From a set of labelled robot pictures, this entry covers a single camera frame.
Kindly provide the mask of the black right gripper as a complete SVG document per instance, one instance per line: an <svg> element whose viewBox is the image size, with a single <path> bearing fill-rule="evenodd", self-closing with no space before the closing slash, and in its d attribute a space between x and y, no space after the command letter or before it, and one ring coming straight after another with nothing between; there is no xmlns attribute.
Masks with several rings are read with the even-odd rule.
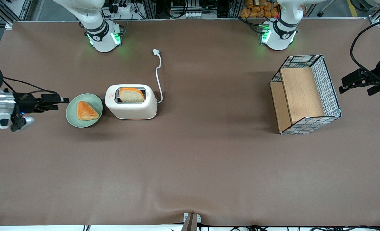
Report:
<svg viewBox="0 0 380 231"><path fill-rule="evenodd" d="M44 113L57 111L57 104L69 104L69 98L63 98L59 94L41 94L38 98L32 93L14 93L15 114Z"/></svg>

